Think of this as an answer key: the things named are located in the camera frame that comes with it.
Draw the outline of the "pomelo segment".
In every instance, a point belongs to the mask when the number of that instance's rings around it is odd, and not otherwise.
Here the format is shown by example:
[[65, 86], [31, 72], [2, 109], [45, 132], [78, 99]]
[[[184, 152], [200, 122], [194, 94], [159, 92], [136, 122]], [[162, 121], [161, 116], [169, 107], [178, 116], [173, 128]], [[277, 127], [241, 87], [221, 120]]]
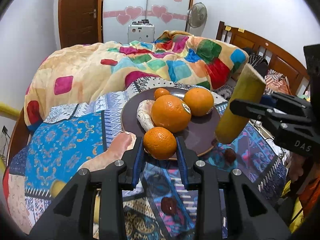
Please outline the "pomelo segment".
[[151, 109], [154, 102], [154, 100], [143, 100], [139, 103], [137, 108], [137, 120], [146, 132], [154, 128], [153, 120], [151, 118]]
[[97, 155], [93, 159], [87, 160], [78, 168], [78, 170], [82, 168], [86, 168], [90, 172], [103, 170], [114, 161], [121, 159], [125, 151], [133, 149], [135, 142], [135, 134], [122, 131], [112, 140], [105, 152]]

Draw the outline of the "dark red jujube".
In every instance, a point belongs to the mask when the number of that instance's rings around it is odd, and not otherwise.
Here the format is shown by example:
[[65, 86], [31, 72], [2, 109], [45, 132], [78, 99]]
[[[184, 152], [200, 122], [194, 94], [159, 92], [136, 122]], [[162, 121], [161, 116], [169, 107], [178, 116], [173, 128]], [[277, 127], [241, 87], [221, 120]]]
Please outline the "dark red jujube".
[[172, 197], [163, 197], [161, 200], [161, 210], [166, 215], [174, 216], [177, 213], [176, 199]]
[[236, 160], [236, 152], [232, 148], [227, 148], [223, 154], [225, 161], [233, 163]]

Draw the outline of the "small mandarin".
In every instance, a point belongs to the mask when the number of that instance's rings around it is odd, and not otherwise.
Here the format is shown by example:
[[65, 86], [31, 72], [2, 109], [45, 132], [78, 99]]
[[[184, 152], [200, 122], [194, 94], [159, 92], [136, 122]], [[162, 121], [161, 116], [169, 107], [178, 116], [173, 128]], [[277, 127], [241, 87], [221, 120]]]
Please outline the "small mandarin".
[[143, 137], [143, 145], [146, 152], [158, 160], [171, 158], [177, 149], [174, 135], [163, 127], [148, 130]]
[[165, 88], [157, 88], [154, 92], [154, 98], [157, 100], [161, 96], [170, 95], [170, 92]]

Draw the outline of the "large orange with sticker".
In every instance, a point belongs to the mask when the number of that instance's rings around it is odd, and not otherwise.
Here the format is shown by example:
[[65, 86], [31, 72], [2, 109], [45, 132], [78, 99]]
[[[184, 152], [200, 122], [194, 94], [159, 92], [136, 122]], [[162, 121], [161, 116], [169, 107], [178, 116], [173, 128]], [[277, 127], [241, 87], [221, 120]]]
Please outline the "large orange with sticker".
[[155, 126], [177, 133], [187, 128], [191, 120], [191, 110], [180, 98], [164, 95], [153, 103], [151, 118]]

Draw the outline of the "dark purple plate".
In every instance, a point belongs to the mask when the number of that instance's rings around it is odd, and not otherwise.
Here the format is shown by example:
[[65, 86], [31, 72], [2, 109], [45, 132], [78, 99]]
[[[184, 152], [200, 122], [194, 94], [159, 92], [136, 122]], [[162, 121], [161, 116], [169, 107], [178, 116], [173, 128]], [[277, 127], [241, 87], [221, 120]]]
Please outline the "dark purple plate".
[[[137, 120], [136, 113], [140, 102], [143, 100], [154, 99], [156, 88], [147, 89], [134, 95], [125, 103], [121, 111], [122, 129], [135, 134], [137, 137], [143, 137], [144, 129]], [[214, 108], [205, 116], [192, 116], [188, 127], [175, 136], [182, 136], [188, 149], [193, 150], [199, 157], [205, 155], [217, 144], [215, 129], [220, 121], [220, 114]]]

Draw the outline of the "wooden headboard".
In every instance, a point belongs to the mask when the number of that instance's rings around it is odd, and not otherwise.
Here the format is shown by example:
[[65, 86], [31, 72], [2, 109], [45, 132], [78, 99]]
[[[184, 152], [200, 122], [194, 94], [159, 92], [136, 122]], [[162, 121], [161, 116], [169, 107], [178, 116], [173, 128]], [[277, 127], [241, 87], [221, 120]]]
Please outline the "wooden headboard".
[[257, 34], [231, 27], [220, 21], [216, 39], [239, 48], [250, 48], [257, 55], [267, 59], [270, 69], [282, 73], [288, 78], [291, 93], [294, 95], [304, 90], [304, 81], [308, 82], [310, 80], [306, 68], [298, 59], [283, 48]]

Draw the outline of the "black clothing pile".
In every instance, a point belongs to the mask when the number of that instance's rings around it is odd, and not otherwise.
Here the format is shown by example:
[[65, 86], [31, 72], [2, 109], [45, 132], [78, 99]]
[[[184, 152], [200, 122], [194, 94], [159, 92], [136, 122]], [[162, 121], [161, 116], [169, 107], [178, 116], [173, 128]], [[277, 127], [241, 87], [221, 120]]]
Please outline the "black clothing pile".
[[265, 77], [268, 71], [268, 62], [265, 58], [255, 53], [251, 48], [243, 48], [249, 55], [248, 63], [262, 76]]

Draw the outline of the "blue patterned bedspread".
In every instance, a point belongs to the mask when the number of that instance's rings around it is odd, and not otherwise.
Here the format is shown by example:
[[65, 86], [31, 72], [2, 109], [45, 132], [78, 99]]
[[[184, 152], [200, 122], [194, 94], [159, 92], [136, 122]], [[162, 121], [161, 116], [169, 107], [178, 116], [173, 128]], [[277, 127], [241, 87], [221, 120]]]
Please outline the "blue patterned bedspread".
[[[142, 77], [122, 92], [100, 96], [93, 103], [53, 107], [27, 146], [11, 160], [4, 176], [4, 195], [13, 221], [29, 233], [52, 202], [55, 180], [67, 183], [87, 160], [100, 155], [123, 130], [121, 111], [134, 95], [151, 88], [176, 88], [180, 95], [189, 85], [157, 77]], [[236, 160], [228, 163], [224, 152], [232, 148]], [[286, 169], [263, 136], [248, 124], [229, 145], [216, 144], [202, 156], [210, 165], [230, 171], [240, 169], [271, 203], [280, 197]], [[177, 213], [161, 210], [163, 197], [177, 202]], [[186, 191], [174, 161], [146, 162], [137, 187], [123, 192], [128, 239], [192, 239], [196, 222], [197, 192]]]

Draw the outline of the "standing electric fan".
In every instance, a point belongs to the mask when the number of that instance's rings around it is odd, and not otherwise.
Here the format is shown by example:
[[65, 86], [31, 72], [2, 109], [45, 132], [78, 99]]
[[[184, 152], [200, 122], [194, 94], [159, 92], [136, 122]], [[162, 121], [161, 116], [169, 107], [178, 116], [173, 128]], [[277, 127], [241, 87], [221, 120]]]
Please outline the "standing electric fan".
[[195, 36], [201, 36], [207, 21], [207, 8], [201, 3], [195, 3], [188, 10], [186, 31]]

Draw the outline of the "colourful patchwork blanket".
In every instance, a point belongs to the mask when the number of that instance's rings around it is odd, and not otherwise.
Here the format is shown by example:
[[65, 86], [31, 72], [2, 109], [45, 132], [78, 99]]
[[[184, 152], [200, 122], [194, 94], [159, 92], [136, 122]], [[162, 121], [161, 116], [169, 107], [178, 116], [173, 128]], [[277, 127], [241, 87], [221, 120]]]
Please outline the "colourful patchwork blanket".
[[145, 76], [215, 90], [247, 62], [237, 46], [183, 31], [165, 31], [153, 43], [74, 45], [39, 66], [24, 97], [24, 122], [34, 131], [54, 106], [90, 103]]

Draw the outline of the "white suitcase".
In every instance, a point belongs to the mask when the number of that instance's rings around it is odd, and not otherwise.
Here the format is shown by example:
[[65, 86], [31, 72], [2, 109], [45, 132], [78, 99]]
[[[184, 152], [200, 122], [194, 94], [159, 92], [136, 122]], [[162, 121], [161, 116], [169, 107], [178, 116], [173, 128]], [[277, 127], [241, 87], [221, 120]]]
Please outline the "white suitcase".
[[127, 41], [152, 43], [155, 41], [155, 25], [149, 20], [133, 21], [127, 29]]

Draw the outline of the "white wardrobe with hearts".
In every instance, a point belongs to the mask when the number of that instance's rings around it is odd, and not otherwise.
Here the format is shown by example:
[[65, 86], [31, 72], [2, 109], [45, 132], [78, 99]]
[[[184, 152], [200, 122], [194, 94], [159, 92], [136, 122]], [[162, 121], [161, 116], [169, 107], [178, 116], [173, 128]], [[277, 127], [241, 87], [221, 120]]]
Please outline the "white wardrobe with hearts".
[[184, 31], [191, 0], [103, 0], [103, 41], [128, 42], [128, 27], [148, 20], [155, 38], [166, 30]]

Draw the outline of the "yellow foam tube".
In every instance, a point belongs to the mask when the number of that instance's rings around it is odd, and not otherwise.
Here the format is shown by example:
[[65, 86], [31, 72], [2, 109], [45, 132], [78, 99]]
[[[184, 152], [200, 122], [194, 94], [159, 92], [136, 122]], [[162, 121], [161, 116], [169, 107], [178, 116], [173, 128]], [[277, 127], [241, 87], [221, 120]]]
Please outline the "yellow foam tube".
[[16, 121], [20, 116], [20, 111], [0, 102], [0, 116]]

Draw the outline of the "brown wooden door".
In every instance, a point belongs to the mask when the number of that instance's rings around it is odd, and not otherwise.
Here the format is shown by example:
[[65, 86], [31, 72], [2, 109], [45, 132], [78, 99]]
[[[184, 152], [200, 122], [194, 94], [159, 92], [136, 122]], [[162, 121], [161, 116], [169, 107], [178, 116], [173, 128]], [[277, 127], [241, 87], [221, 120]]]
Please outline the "brown wooden door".
[[103, 0], [58, 0], [62, 48], [102, 42]]

